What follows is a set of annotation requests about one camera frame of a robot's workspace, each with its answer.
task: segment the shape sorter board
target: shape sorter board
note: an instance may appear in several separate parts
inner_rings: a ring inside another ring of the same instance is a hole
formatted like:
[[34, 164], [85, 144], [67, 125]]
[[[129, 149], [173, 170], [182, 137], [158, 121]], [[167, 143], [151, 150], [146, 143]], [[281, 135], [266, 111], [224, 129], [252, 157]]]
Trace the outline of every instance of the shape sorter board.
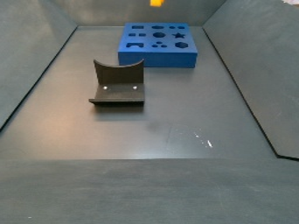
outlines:
[[127, 23], [118, 48], [119, 65], [145, 60], [146, 67], [196, 67], [198, 49], [190, 26]]

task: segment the star-shaped hole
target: star-shaped hole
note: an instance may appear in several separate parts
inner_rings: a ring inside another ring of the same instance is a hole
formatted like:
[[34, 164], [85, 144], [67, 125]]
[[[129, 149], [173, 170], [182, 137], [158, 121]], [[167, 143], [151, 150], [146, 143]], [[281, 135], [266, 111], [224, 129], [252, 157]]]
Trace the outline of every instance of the star-shaped hole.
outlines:
[[186, 34], [181, 34], [179, 32], [174, 34], [178, 39], [185, 39]]

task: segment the yellow object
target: yellow object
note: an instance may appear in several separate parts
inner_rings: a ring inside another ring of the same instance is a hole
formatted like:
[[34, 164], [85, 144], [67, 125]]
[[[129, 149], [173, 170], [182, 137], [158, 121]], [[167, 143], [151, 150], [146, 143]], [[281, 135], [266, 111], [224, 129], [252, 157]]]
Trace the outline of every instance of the yellow object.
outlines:
[[151, 6], [161, 7], [165, 3], [165, 0], [151, 0]]

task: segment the black plastic bracket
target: black plastic bracket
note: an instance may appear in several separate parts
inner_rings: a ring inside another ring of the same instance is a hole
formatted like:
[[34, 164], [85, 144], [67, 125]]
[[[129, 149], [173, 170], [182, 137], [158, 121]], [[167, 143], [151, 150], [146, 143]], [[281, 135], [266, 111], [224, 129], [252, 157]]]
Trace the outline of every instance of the black plastic bracket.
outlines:
[[145, 104], [145, 61], [129, 66], [109, 66], [94, 60], [98, 73], [98, 93], [94, 104]]

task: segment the circular hole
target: circular hole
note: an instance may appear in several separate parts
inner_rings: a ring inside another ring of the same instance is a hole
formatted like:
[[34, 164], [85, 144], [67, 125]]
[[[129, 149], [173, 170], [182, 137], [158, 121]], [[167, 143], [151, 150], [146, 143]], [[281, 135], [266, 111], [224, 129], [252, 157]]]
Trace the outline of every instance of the circular hole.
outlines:
[[157, 37], [157, 38], [163, 38], [165, 36], [166, 36], [166, 34], [165, 33], [162, 33], [162, 32], [157, 32], [155, 34], [154, 34], [154, 36]]

